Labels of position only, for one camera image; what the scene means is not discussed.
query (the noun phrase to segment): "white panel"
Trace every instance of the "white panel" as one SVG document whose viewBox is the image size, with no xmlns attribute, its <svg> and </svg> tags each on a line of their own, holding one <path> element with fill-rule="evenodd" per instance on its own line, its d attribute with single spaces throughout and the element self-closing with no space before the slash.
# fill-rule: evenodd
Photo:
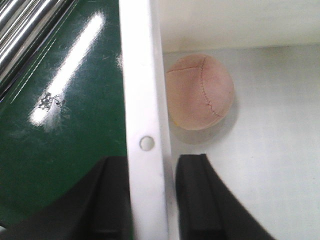
<svg viewBox="0 0 320 240">
<path fill-rule="evenodd" d="M 163 50 L 320 43 L 320 0 L 160 0 Z"/>
<path fill-rule="evenodd" d="M 206 153 L 277 240 L 320 236 L 320 45 L 204 51 L 228 68 L 235 101 L 218 125 L 170 124 L 174 159 Z M 168 69 L 187 53 L 164 55 Z"/>
</svg>

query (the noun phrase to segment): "white surface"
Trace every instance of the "white surface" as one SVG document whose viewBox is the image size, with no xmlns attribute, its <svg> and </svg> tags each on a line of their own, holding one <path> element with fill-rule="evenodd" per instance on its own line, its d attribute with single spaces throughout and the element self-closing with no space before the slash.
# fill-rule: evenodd
<svg viewBox="0 0 320 240">
<path fill-rule="evenodd" d="M 320 0 L 159 0 L 165 52 L 320 43 Z"/>
<path fill-rule="evenodd" d="M 203 51 L 224 63 L 233 106 L 218 125 L 170 123 L 173 159 L 206 153 L 277 240 L 320 238 L 320 45 Z M 187 53 L 164 55 L 168 69 Z"/>
<path fill-rule="evenodd" d="M 134 239 L 178 240 L 156 1 L 119 3 Z M 154 140 L 148 151 L 140 146 L 145 136 Z"/>
</svg>

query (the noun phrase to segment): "ball seam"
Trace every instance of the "ball seam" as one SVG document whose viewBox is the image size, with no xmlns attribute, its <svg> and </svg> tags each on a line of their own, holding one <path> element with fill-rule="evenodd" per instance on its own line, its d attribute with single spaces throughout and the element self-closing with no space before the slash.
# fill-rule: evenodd
<svg viewBox="0 0 320 240">
<path fill-rule="evenodd" d="M 204 80 L 203 80 L 203 73 L 204 73 L 204 66 L 206 63 L 207 58 L 205 57 L 203 60 L 203 63 L 201 65 L 201 72 L 200 72 L 200 86 L 201 86 L 201 92 L 202 95 L 204 96 L 204 99 L 206 101 L 206 104 L 210 107 L 210 110 L 212 111 L 213 115 L 217 116 L 217 117 L 222 117 L 221 115 L 219 115 L 218 113 L 216 113 L 216 111 L 213 109 L 213 106 L 211 104 L 211 101 L 209 100 L 209 97 L 206 93 L 205 90 L 205 85 L 204 85 Z"/>
</svg>

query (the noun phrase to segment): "white wall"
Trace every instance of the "white wall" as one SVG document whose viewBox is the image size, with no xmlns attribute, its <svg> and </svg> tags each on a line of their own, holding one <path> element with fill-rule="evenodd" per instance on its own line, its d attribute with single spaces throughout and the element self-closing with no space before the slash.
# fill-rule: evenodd
<svg viewBox="0 0 320 240">
<path fill-rule="evenodd" d="M 320 43 L 320 0 L 159 0 L 164 52 Z"/>
</svg>

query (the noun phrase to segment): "screw hole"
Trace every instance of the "screw hole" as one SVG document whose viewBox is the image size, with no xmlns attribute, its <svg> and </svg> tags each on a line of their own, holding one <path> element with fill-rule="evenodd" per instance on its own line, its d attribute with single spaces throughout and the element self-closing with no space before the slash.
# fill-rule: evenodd
<svg viewBox="0 0 320 240">
<path fill-rule="evenodd" d="M 152 137 L 150 136 L 144 136 L 143 138 L 141 138 L 140 140 L 140 148 L 143 151 L 150 151 L 151 149 L 153 149 L 155 146 L 155 141 Z"/>
</svg>

